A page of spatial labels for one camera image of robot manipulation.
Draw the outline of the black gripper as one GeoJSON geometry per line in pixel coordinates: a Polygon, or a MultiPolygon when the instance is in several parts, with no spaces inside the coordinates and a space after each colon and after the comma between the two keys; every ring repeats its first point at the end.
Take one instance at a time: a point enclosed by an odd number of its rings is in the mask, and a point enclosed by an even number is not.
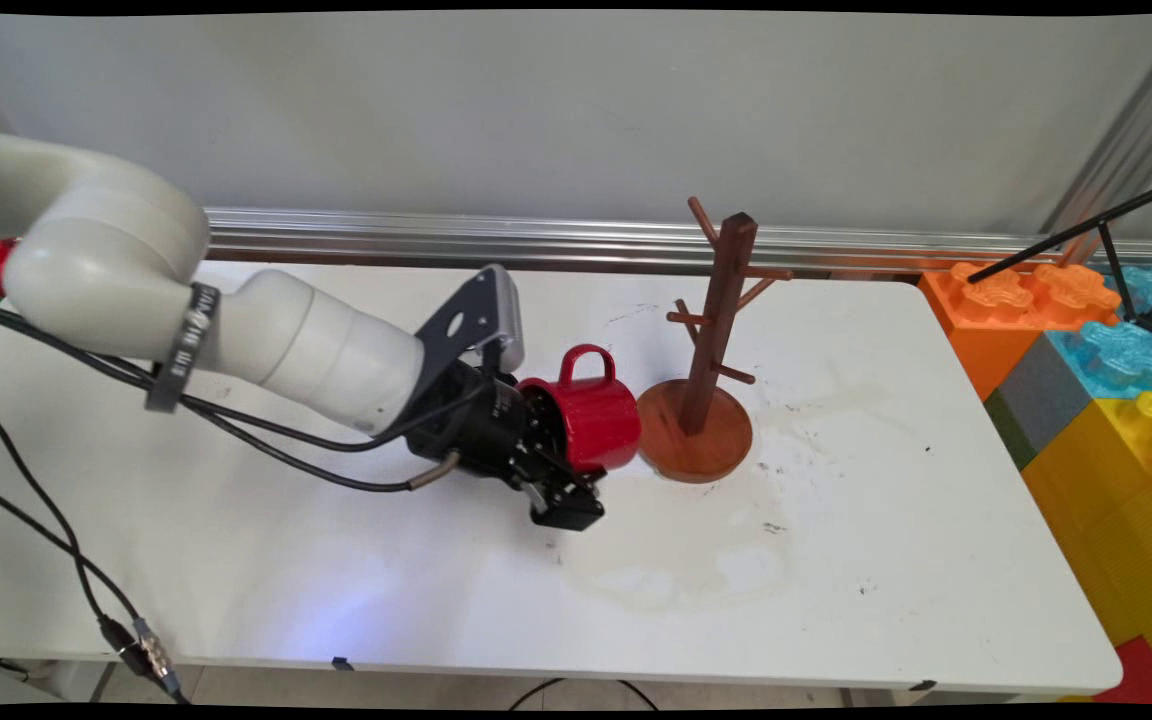
{"type": "Polygon", "coordinates": [[[573,470],[566,457],[564,420],[548,392],[520,388],[511,376],[485,376],[457,361],[416,401],[412,416],[467,395],[473,395],[467,404],[408,430],[408,450],[439,461],[456,450],[458,468],[467,473],[494,477],[511,488],[526,483],[535,525],[581,532],[604,518],[596,484],[605,470],[573,470]]]}

